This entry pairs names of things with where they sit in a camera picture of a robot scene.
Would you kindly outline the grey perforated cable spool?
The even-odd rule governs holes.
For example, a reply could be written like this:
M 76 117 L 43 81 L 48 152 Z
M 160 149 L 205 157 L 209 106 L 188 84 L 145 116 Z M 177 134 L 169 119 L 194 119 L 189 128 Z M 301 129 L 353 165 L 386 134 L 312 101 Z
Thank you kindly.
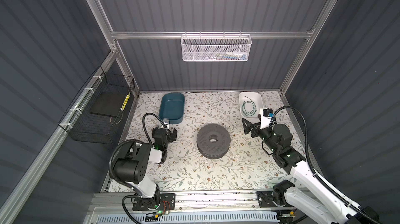
M 208 159 L 220 159 L 228 153 L 231 137 L 222 125 L 210 123 L 199 130 L 196 143 L 201 155 Z

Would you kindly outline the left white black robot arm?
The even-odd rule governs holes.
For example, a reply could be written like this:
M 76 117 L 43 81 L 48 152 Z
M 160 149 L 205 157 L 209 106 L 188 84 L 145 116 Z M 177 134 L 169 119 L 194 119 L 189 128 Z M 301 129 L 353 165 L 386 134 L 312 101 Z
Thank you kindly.
M 135 192 L 124 199 L 131 200 L 133 211 L 152 211 L 161 215 L 175 209 L 176 195 L 161 193 L 157 183 L 146 174 L 148 164 L 166 161 L 168 145 L 177 139 L 177 130 L 169 127 L 168 118 L 156 117 L 161 127 L 152 130 L 153 141 L 144 143 L 131 139 L 120 143 L 108 163 L 109 176 Z

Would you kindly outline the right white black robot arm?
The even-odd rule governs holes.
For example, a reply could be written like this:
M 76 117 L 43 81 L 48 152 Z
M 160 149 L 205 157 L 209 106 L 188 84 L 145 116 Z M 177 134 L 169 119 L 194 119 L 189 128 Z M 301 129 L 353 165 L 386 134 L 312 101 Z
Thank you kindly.
M 273 187 L 273 203 L 279 207 L 291 205 L 318 224 L 378 224 L 379 215 L 371 207 L 360 206 L 315 170 L 307 146 L 305 155 L 292 147 L 289 128 L 276 122 L 283 109 L 262 109 L 257 123 L 242 119 L 244 133 L 259 137 L 263 151 L 295 180 L 283 180 Z M 303 193 L 296 183 L 306 187 L 314 198 Z

